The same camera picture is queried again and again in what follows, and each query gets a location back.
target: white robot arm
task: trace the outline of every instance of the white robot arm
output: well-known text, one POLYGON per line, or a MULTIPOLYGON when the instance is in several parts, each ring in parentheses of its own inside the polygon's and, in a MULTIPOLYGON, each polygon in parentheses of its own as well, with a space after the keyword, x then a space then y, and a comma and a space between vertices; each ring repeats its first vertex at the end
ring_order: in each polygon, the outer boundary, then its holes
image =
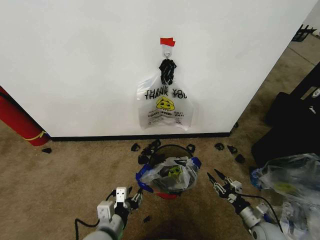
POLYGON ((250 203, 241 197, 246 195, 242 195, 242 184, 239 181, 232 181, 231 178, 226 177, 222 172, 216 169, 215 172, 223 180, 225 185, 220 185, 215 178, 207 172, 214 190, 218 193, 220 198, 227 199, 228 202, 234 206, 235 213, 242 218, 243 224, 251 234, 252 239, 286 240, 282 233, 282 229, 272 223, 264 221, 264 215, 268 211, 266 205, 261 203, 254 210, 250 203))
POLYGON ((99 222, 96 231, 87 235, 83 240, 121 239, 129 213, 139 208, 143 198, 142 188, 132 198, 127 198, 127 191, 126 187, 117 187, 110 194, 114 193, 115 202, 104 200, 97 206, 99 222))

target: black baseboard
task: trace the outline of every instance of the black baseboard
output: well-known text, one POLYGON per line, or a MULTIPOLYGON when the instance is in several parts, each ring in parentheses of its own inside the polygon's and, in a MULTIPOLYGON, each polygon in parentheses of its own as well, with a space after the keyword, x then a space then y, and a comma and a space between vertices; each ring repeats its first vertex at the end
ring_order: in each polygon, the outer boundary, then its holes
POLYGON ((187 139, 187 138, 224 138, 230 132, 188 133, 188 134, 154 134, 154 135, 121 135, 121 136, 56 136, 54 142, 110 141, 110 140, 143 140, 143 139, 187 139))

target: yellow smiley face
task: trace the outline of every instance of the yellow smiley face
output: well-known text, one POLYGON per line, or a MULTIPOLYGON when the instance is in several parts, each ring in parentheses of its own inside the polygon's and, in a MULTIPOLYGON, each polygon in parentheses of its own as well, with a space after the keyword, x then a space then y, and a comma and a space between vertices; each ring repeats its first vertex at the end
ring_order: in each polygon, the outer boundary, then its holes
POLYGON ((156 107, 158 109, 164 109, 168 111, 172 111, 175 109, 174 102, 164 96, 161 97, 158 101, 156 101, 156 107))

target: red cylinder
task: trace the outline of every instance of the red cylinder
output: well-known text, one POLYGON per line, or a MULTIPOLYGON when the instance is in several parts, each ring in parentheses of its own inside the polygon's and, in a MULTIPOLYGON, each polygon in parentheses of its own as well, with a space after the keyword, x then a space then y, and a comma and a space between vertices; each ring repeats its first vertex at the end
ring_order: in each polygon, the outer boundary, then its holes
POLYGON ((33 146, 43 145, 50 139, 30 116, 10 100, 8 93, 2 87, 0 87, 0 119, 33 146))

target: green object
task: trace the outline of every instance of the green object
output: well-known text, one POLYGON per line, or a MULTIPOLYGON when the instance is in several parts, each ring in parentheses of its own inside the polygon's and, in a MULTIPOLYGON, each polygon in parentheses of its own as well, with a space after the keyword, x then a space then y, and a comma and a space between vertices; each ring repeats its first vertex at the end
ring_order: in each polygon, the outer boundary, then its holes
POLYGON ((169 169, 169 173, 168 176, 179 176, 180 173, 182 173, 181 167, 180 166, 174 166, 172 168, 169 169))

